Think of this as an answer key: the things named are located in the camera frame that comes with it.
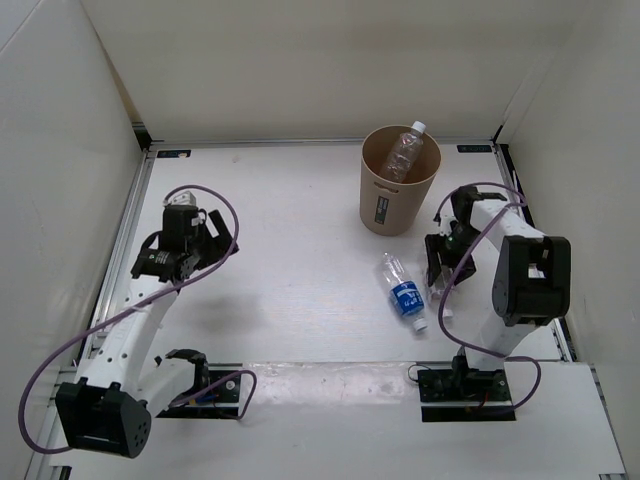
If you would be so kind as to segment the clear bottle with white label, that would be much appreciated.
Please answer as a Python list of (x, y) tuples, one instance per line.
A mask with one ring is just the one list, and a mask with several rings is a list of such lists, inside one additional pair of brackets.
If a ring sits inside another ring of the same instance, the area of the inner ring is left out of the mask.
[(435, 280), (430, 281), (428, 279), (428, 276), (425, 276), (427, 301), (430, 309), (434, 313), (437, 313), (442, 295), (444, 293), (446, 285), (448, 284), (451, 273), (452, 270), (449, 267), (443, 267)]

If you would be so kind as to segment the clear bottle with blue label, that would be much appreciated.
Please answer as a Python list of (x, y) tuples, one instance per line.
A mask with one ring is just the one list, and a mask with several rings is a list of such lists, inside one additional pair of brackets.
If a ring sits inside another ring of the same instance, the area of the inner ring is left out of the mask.
[(399, 258), (385, 252), (377, 272), (397, 317), (416, 335), (424, 334), (428, 327), (424, 316), (424, 300)]

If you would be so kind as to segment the clear plastic bottle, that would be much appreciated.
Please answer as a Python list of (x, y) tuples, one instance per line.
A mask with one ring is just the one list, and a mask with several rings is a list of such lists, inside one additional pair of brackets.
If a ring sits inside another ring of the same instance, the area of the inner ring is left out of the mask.
[(398, 137), (381, 167), (381, 178), (394, 183), (405, 180), (422, 150), (425, 128), (422, 122), (415, 121), (409, 131)]

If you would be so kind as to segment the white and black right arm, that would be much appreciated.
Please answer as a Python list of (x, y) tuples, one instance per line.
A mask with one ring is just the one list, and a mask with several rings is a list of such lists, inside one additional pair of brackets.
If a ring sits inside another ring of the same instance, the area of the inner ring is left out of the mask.
[(516, 347), (531, 333), (564, 316), (570, 304), (571, 245), (529, 225), (519, 203), (491, 182), (463, 185), (447, 196), (452, 213), (437, 213), (439, 230), (425, 238), (425, 284), (437, 301), (438, 321), (453, 288), (476, 272), (472, 252), (488, 240), (498, 253), (491, 286), (493, 311), (472, 341), (460, 341), (449, 387), (470, 400), (491, 385)]

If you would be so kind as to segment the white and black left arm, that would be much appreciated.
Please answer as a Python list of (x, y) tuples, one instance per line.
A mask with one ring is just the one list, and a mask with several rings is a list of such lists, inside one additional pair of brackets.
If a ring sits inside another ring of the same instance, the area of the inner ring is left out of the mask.
[(109, 329), (75, 381), (62, 383), (56, 393), (70, 448), (135, 458), (153, 418), (208, 393), (207, 358), (197, 350), (174, 349), (151, 372), (142, 369), (185, 282), (237, 250), (219, 211), (165, 206), (161, 230), (143, 242), (132, 267), (124, 319)]

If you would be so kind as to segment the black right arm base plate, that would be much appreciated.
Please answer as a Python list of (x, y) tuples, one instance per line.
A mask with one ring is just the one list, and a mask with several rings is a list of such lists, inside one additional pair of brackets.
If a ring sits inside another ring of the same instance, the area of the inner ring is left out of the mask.
[(462, 378), (452, 367), (413, 363), (407, 369), (418, 387), (423, 423), (513, 422), (511, 391), (503, 370), (469, 372)]

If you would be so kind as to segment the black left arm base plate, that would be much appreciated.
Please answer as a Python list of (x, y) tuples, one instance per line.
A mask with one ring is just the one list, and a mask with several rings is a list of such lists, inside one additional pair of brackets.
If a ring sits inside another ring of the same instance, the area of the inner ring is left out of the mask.
[(240, 413), (242, 376), (237, 374), (241, 365), (210, 365), (209, 382), (215, 383), (231, 373), (226, 380), (204, 396), (180, 407), (168, 408), (157, 415), (159, 419), (231, 420)]

